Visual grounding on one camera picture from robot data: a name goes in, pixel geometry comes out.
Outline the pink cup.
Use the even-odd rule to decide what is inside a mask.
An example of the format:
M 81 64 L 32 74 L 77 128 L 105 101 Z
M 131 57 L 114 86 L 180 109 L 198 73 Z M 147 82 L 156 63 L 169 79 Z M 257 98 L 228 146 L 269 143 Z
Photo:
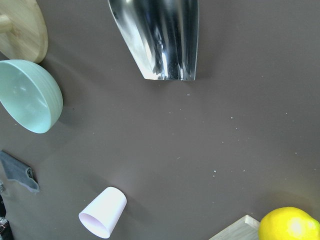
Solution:
M 115 187 L 107 187 L 79 214 L 82 225 L 92 234 L 108 239 L 127 204 L 126 196 Z

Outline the metal scoop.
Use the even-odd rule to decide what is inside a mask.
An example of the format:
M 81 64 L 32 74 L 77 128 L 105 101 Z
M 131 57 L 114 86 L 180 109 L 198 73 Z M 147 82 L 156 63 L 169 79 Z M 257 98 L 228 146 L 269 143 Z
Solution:
M 108 3 L 145 79 L 195 80 L 199 42 L 197 0 L 110 0 Z

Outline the green bowl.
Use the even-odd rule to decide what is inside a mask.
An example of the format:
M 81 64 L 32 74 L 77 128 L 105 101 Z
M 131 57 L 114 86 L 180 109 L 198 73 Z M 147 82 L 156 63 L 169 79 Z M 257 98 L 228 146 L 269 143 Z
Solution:
M 37 134 L 48 132 L 63 109 L 62 92 L 52 75 L 21 59 L 0 62 L 0 102 L 16 122 Z

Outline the wooden cutting board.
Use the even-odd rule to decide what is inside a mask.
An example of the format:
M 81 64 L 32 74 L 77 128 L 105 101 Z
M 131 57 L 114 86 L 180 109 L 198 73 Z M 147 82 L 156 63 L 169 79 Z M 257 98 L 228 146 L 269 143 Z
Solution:
M 211 237 L 209 240 L 258 240 L 260 222 L 245 215 Z

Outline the grey folded cloth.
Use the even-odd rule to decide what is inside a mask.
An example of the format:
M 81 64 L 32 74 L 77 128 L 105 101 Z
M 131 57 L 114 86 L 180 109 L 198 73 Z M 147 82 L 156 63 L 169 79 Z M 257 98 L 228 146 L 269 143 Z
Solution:
M 29 165 L 3 150 L 0 151 L 0 162 L 9 181 L 18 182 L 31 193 L 37 194 L 40 192 L 39 184 L 33 175 L 33 169 Z

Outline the wooden mug tree stand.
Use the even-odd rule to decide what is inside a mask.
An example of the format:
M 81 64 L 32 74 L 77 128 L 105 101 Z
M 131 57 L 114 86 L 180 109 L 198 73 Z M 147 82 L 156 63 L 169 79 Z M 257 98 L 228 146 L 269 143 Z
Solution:
M 40 63 L 48 51 L 48 31 L 35 0 L 0 2 L 0 52 L 8 59 Z

